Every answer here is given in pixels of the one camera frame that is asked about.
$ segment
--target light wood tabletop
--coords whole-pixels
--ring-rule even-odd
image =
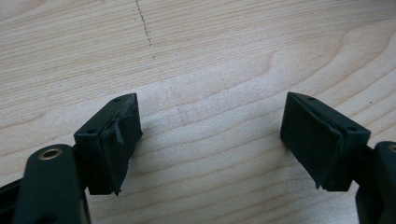
[[[396,2],[1,0],[0,186],[136,92],[143,137],[93,223],[358,223],[279,138],[286,93],[396,141]]]

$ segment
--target wooden table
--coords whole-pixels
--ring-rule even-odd
[[[144,137],[93,223],[357,223],[279,128],[288,91],[396,141],[395,1],[0,1],[0,186],[110,99]]]

